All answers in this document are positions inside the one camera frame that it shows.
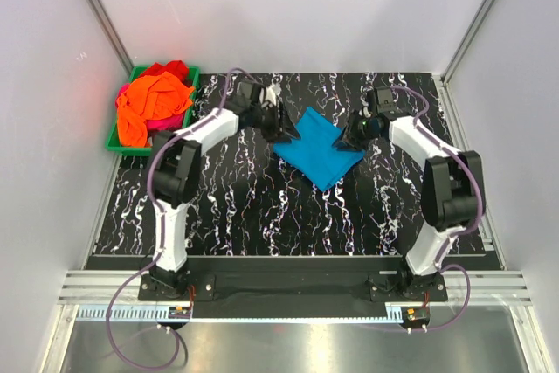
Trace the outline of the red t shirt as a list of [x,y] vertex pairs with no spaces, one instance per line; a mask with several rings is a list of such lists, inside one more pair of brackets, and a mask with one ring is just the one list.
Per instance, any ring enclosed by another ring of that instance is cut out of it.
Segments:
[[156,62],[144,70],[140,76],[159,76],[163,73],[172,74],[181,82],[184,82],[189,76],[190,69],[181,60],[171,60],[166,64]]

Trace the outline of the blue t shirt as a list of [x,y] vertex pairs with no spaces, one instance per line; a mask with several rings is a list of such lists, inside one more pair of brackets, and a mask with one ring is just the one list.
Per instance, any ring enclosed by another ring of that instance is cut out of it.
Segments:
[[342,131],[308,107],[295,128],[300,139],[276,143],[273,152],[324,192],[338,183],[365,156],[364,151],[339,150],[333,143]]

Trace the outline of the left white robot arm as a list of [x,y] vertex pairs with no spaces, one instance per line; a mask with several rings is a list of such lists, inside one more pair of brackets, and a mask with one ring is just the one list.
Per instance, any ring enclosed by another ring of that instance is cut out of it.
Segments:
[[156,252],[148,271],[169,299],[182,298],[189,287],[184,225],[187,203],[197,193],[202,157],[245,128],[258,129],[271,144],[300,139],[280,93],[278,85],[242,81],[200,121],[155,136],[146,188],[155,209]]

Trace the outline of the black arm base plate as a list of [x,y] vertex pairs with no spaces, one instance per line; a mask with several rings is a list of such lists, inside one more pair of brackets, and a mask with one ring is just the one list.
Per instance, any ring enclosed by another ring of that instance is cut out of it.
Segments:
[[141,276],[140,300],[216,301],[232,295],[342,295],[374,302],[448,301],[440,274],[414,280],[402,257],[193,256],[176,276],[177,287]]

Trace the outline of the pink t shirt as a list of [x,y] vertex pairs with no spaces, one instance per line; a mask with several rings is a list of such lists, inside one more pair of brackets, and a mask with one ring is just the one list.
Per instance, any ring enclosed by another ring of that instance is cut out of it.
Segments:
[[121,96],[123,92],[119,92],[115,99],[115,109],[117,112],[117,128],[131,133],[136,131],[156,132],[165,129],[177,129],[183,124],[184,114],[172,115],[160,120],[143,120],[140,116],[132,111],[121,111]]

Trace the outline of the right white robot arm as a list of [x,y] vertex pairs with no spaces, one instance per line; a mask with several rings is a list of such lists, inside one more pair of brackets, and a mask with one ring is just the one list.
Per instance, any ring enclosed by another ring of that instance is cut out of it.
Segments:
[[420,120],[398,108],[392,87],[375,88],[353,112],[334,142],[344,151],[364,151],[377,138],[399,147],[423,171],[422,229],[402,266],[384,288],[415,300],[437,285],[445,257],[458,237],[479,227],[485,213],[480,155],[461,151],[432,133]]

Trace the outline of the orange t shirt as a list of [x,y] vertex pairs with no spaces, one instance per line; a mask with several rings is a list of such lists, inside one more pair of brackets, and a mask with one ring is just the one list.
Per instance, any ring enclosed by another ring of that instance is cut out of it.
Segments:
[[[143,120],[160,120],[183,114],[193,102],[192,89],[169,73],[159,76],[143,76],[133,81],[121,96],[121,111],[132,111]],[[133,130],[127,133],[118,129],[123,146],[143,148],[148,140],[147,131]]]

